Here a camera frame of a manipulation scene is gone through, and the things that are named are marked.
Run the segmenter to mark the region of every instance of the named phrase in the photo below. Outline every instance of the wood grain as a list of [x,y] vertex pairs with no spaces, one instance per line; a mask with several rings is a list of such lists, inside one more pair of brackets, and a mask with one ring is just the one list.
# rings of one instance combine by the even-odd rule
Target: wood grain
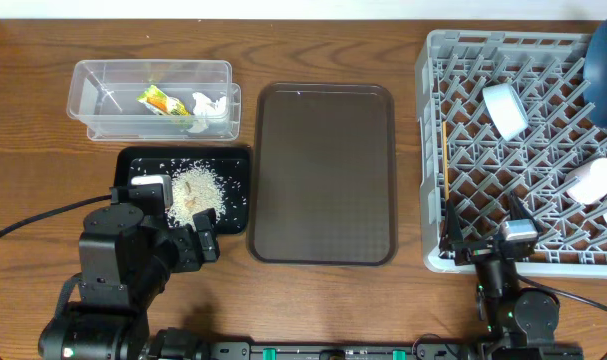
[[[183,326],[208,340],[411,342],[423,333],[482,334],[475,277],[435,274],[421,258],[421,146],[414,61],[438,28],[592,32],[585,22],[3,21],[0,24],[0,229],[107,193],[125,143],[94,143],[65,114],[83,59],[225,59],[243,89],[241,136],[254,144],[256,101],[275,81],[376,83],[394,96],[399,251],[380,268],[297,267],[254,260],[245,235],[219,239],[221,259],[172,276],[150,308],[152,331]],[[60,287],[79,271],[77,239],[91,207],[0,240],[0,353],[33,359]],[[545,279],[607,304],[607,281]],[[607,349],[607,315],[563,301],[557,338],[588,359]]]

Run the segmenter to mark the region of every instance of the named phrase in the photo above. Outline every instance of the white wall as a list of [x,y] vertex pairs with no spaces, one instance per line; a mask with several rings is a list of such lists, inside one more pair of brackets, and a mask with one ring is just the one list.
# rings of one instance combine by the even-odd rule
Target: white wall
[[603,20],[607,0],[0,0],[5,18]]

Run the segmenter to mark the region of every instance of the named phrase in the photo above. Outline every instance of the brown tray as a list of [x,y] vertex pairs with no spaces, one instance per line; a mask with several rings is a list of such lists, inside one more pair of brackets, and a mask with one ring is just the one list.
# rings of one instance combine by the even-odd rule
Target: brown tray
[[277,83],[259,98],[249,250],[381,265],[397,248],[394,103],[376,85]]

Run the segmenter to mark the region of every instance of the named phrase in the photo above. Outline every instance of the plastic tray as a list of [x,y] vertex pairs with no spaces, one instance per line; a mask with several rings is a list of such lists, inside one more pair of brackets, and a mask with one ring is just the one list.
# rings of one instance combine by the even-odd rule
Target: plastic tray
[[393,258],[394,103],[385,88],[272,84],[259,98],[256,149],[248,242],[257,259],[374,266]]
[[[478,239],[507,215],[505,194],[524,199],[545,234],[536,254],[518,264],[524,275],[607,278],[607,207],[584,206],[565,195],[565,175],[607,157],[607,129],[589,121],[582,78],[590,40],[583,34],[435,30],[416,63],[417,118],[421,128],[420,189],[425,264],[437,272],[456,267],[438,249],[444,216],[442,123],[447,122],[450,196],[463,233]],[[481,89],[512,83],[529,127],[502,139],[485,109]]]
[[[150,85],[179,99],[192,113],[195,92],[213,101],[227,97],[218,116],[160,116],[137,97]],[[232,83],[232,66],[220,60],[84,60],[76,64],[67,113],[88,127],[95,141],[231,141],[238,137],[241,89]],[[209,126],[187,131],[194,121]]]
[[128,147],[116,161],[114,186],[128,185],[141,175],[170,175],[199,162],[220,177],[225,192],[225,215],[216,223],[219,234],[245,230],[250,198],[250,153],[240,147]]

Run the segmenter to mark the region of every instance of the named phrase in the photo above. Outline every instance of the clear plastic container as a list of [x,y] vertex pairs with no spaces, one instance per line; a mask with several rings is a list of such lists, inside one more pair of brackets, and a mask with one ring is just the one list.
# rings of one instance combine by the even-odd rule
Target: clear plastic container
[[[150,85],[190,113],[195,92],[212,101],[226,96],[227,105],[217,116],[155,115],[137,100]],[[94,141],[231,141],[239,135],[241,89],[232,83],[227,61],[84,60],[74,68],[67,113],[87,125]],[[185,124],[195,121],[207,128],[190,131]]]

